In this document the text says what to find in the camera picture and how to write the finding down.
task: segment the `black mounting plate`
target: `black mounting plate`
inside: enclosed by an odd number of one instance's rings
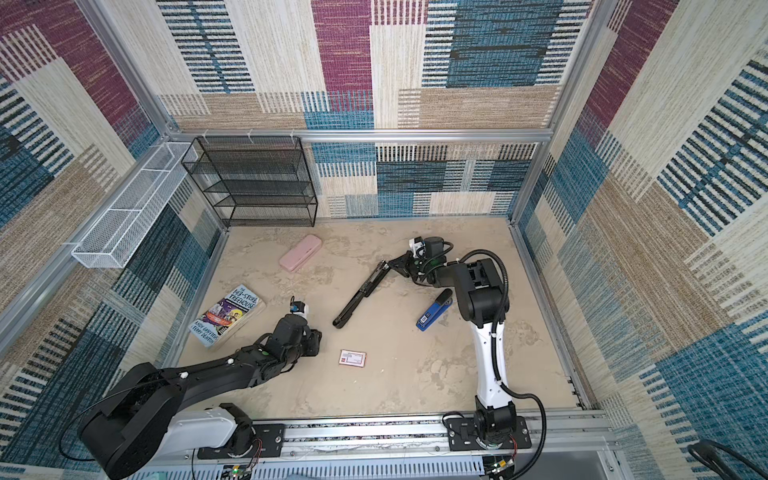
[[[283,451],[283,433],[286,426],[284,423],[259,423],[254,424],[253,428],[256,430],[256,438],[261,439],[261,458],[275,458],[279,457]],[[242,458],[250,460],[253,450],[246,453]],[[197,450],[197,458],[200,460],[219,460],[222,458],[234,458],[230,457],[223,449],[199,449]]]
[[[468,450],[483,449],[477,441],[477,431],[475,430],[475,423],[472,420],[472,417],[467,419],[455,417],[446,419],[445,423],[448,424],[448,445],[451,452],[466,452]],[[518,417],[518,427],[512,433],[512,438],[518,443],[518,450],[531,448],[531,433],[528,431],[528,424],[525,423],[525,418],[521,416]],[[512,440],[507,440],[502,443],[500,449],[514,450],[515,444],[512,443]]]

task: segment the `black mesh organizer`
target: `black mesh organizer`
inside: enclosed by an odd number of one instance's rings
[[[315,226],[317,196],[300,139],[198,137],[190,149],[196,160],[184,168],[228,227]]]

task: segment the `white wire basket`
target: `white wire basket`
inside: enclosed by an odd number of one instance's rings
[[[72,256],[86,268],[125,268],[187,174],[190,144],[166,142],[94,223]]]

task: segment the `pink pencil case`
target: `pink pencil case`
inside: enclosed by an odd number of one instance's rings
[[[295,272],[309,260],[323,245],[323,241],[314,235],[307,235],[290,252],[280,258],[280,266],[289,272]]]

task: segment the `beige tabletop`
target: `beige tabletop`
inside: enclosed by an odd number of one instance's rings
[[[323,241],[320,251],[295,273],[280,268],[278,259],[309,233]],[[402,255],[408,240],[417,236],[453,242],[449,258],[475,248],[492,250],[502,258],[511,302],[504,345],[509,386],[536,393],[547,408],[574,407],[575,397],[504,219],[453,217],[326,222],[314,228],[233,228],[200,312],[240,283],[261,296],[267,308],[248,318],[215,352],[191,336],[180,365],[225,356],[271,332],[288,313],[291,296],[310,306],[310,325],[323,332],[320,354],[300,359],[292,372],[264,385],[225,393],[191,408],[233,402],[254,418],[473,410],[477,361],[471,324],[461,318],[454,303],[425,332],[415,326],[442,289],[416,286],[390,272],[344,328],[331,325],[376,264]],[[365,367],[340,365],[342,349],[365,352]],[[516,403],[519,408],[535,408],[530,401]]]

